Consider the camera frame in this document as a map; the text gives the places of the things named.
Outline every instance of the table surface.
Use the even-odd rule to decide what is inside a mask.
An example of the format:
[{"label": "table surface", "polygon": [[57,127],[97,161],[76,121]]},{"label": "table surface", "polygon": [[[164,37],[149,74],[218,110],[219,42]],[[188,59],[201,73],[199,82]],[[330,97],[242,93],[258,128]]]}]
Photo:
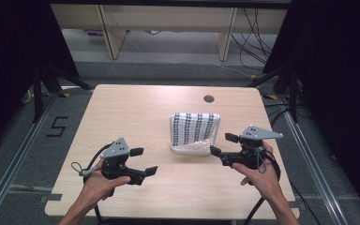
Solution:
[{"label": "table surface", "polygon": [[[211,103],[206,95],[213,96]],[[254,88],[108,85],[97,86],[68,151],[45,211],[63,216],[77,199],[83,180],[71,162],[86,167],[105,144],[124,137],[130,148],[143,147],[140,157],[127,160],[129,168],[143,171],[158,166],[141,186],[125,185],[98,204],[101,215],[118,218],[245,219],[260,198],[255,187],[240,186],[243,175],[221,165],[218,157],[181,156],[171,151],[169,118],[174,113],[218,113],[221,121],[215,146],[239,152],[239,144],[224,133],[239,134],[249,125],[269,129],[260,93]],[[282,170],[280,184],[291,205],[295,199],[275,140],[275,157]],[[293,208],[299,216],[298,208]],[[255,219],[275,218],[264,202]]]}]

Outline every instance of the cable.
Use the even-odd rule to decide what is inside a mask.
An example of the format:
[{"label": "cable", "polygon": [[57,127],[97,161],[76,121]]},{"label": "cable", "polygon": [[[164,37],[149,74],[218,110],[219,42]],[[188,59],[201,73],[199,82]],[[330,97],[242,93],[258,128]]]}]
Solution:
[{"label": "cable", "polygon": [[264,202],[264,198],[260,198],[256,205],[253,207],[253,209],[250,211],[249,215],[247,216],[247,219],[244,222],[244,225],[248,225],[249,222],[252,220],[254,214],[256,213],[256,211],[260,208],[260,206],[262,205],[262,203]]},{"label": "cable", "polygon": [[[264,106],[264,107],[272,107],[272,106],[290,106],[290,104],[273,104],[273,105],[267,105],[267,106]],[[306,107],[306,106],[300,104],[300,105],[296,105],[296,107]],[[268,117],[270,117],[270,116],[273,115],[274,113],[276,113],[276,112],[278,112],[278,111],[281,111],[281,110],[283,110],[283,109],[279,109],[279,110],[275,110],[275,111],[271,112],[270,114],[268,114]],[[309,119],[309,120],[312,119],[311,116],[303,115],[303,114],[301,114],[300,112],[297,112],[297,115],[299,115],[299,116],[301,116],[301,117],[303,117],[303,118]]]},{"label": "cable", "polygon": [[[150,62],[154,62],[154,63],[165,63],[165,64],[175,64],[175,65],[182,65],[182,64],[185,64],[185,65],[200,65],[200,64],[189,63],[189,62],[172,63],[172,62],[157,61],[157,60],[149,60],[149,61],[150,61]],[[252,79],[252,77],[251,77],[250,75],[247,75],[246,73],[243,73],[242,71],[240,71],[240,70],[238,70],[238,69],[224,67],[224,66],[219,65],[219,64],[205,64],[205,65],[210,65],[210,66],[216,66],[216,67],[219,67],[219,68],[224,68],[224,69],[227,69],[227,70],[230,70],[230,71],[234,71],[234,72],[240,73],[240,74],[244,75],[245,77]]]},{"label": "cable", "polygon": [[315,215],[315,213],[312,211],[312,209],[309,207],[307,201],[305,200],[305,198],[303,197],[303,195],[300,193],[300,191],[296,188],[296,186],[294,185],[294,183],[289,180],[289,182],[291,183],[292,188],[294,189],[294,191],[296,191],[297,195],[299,195],[300,199],[303,201],[303,203],[305,204],[307,210],[309,211],[309,213],[314,217],[315,221],[317,222],[317,224],[321,225],[320,220],[317,218],[317,216]]},{"label": "cable", "polygon": [[247,66],[247,65],[244,64],[244,62],[242,61],[242,52],[243,52],[244,46],[245,46],[245,43],[244,43],[244,45],[241,47],[241,52],[239,53],[239,61],[241,62],[241,64],[242,64],[245,68],[262,70],[261,68],[249,67],[249,66]]},{"label": "cable", "polygon": [[[264,107],[273,107],[273,106],[291,106],[289,103],[279,103],[279,104],[271,104],[271,105],[264,105]],[[298,107],[307,107],[305,104],[296,104]]]},{"label": "cable", "polygon": [[262,59],[261,57],[259,57],[259,55],[257,55],[256,53],[253,53],[253,52],[251,52],[250,50],[248,50],[248,49],[245,48],[246,42],[244,42],[244,44],[241,45],[241,44],[238,42],[238,40],[233,36],[233,34],[232,34],[232,39],[235,41],[235,43],[238,45],[238,47],[241,49],[241,51],[249,54],[250,56],[252,56],[253,58],[257,59],[258,61],[260,61],[260,62],[263,63],[263,64],[266,63],[266,61],[265,61],[264,59]]},{"label": "cable", "polygon": [[276,123],[276,121],[278,120],[278,118],[279,118],[282,114],[284,114],[285,112],[289,111],[290,109],[291,109],[291,107],[286,108],[286,109],[281,109],[282,111],[281,111],[280,113],[278,113],[278,114],[273,118],[273,120],[270,122],[271,127],[274,126],[274,124]]},{"label": "cable", "polygon": [[290,107],[288,107],[288,108],[280,108],[280,109],[278,109],[278,110],[275,110],[275,111],[273,111],[273,112],[271,112],[271,113],[269,113],[268,114],[268,118],[271,116],[271,115],[273,115],[274,113],[277,113],[278,111],[283,111],[283,110],[286,110],[286,109],[289,109]]},{"label": "cable", "polygon": [[[262,54],[264,55],[265,59],[268,59],[268,55],[267,53],[270,53],[268,51],[265,50],[264,46],[265,45],[268,49],[272,50],[267,44],[265,44],[265,42],[262,40],[262,38],[260,37],[260,29],[259,29],[259,20],[258,20],[258,15],[259,15],[259,10],[257,8],[255,8],[255,20],[252,24],[252,22],[250,21],[249,19],[249,16],[247,14],[247,11],[244,9],[244,13],[245,13],[245,16],[247,18],[247,22],[249,23],[249,26],[250,26],[250,32],[249,32],[249,35],[247,36],[247,38],[245,38],[245,41],[250,45],[252,46],[253,48],[255,49],[258,49],[258,50],[261,50],[262,51]],[[248,42],[248,38],[250,37],[251,33],[254,34],[255,38],[258,40],[259,44],[260,44],[260,48],[250,44]]]},{"label": "cable", "polygon": [[130,42],[131,45],[133,45],[134,48],[136,48],[137,50],[139,50],[140,52],[144,52],[141,48],[139,48],[128,36],[125,36],[125,38],[127,39],[128,42]]},{"label": "cable", "polygon": [[[95,154],[95,156],[92,158],[92,160],[90,161],[89,165],[87,166],[86,170],[90,170],[90,168],[92,168],[93,164],[96,161],[96,158],[98,158],[98,156],[107,148],[109,148],[112,145],[112,143],[106,144],[104,145],[104,147],[102,147],[100,150],[98,150],[98,152]],[[83,183],[86,183],[87,180],[87,176],[83,177]],[[109,219],[103,219],[101,217],[100,211],[98,209],[98,205],[96,204],[95,206],[95,213],[96,213],[96,217],[98,220],[98,224],[107,224],[107,223],[111,223],[111,221]]]}]

